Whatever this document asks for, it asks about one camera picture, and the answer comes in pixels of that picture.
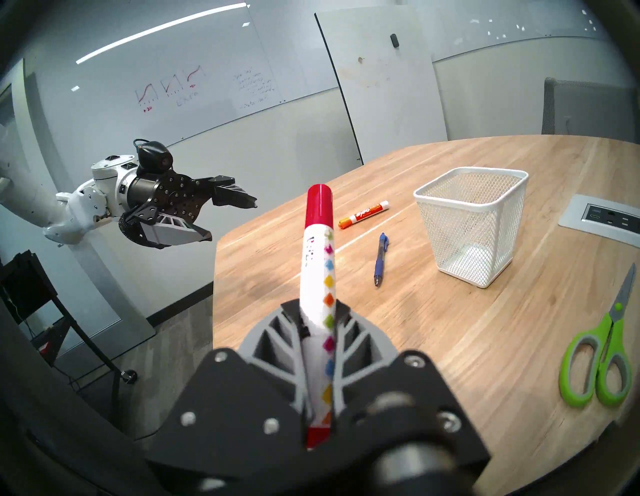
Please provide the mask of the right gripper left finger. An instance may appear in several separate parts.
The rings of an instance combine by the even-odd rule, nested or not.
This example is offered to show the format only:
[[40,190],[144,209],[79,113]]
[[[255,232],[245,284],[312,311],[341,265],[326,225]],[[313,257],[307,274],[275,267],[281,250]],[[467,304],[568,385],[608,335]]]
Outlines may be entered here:
[[302,454],[307,379],[299,299],[209,352],[158,429],[150,454]]

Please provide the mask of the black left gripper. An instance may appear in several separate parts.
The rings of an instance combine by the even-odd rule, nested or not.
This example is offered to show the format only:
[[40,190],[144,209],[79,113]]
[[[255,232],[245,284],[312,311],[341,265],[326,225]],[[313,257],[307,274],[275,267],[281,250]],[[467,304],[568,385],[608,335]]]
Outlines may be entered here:
[[120,232],[134,243],[156,249],[212,241],[212,234],[192,225],[209,201],[214,206],[257,208],[257,199],[233,177],[191,178],[173,170],[136,176],[127,186],[127,209]]

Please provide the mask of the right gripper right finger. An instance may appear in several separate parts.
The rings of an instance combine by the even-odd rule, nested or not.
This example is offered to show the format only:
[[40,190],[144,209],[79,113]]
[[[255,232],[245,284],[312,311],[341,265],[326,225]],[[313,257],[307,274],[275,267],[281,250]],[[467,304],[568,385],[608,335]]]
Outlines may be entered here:
[[443,436],[457,459],[492,456],[434,362],[423,352],[399,352],[390,337],[337,302],[332,434],[370,415],[414,408],[418,423]]

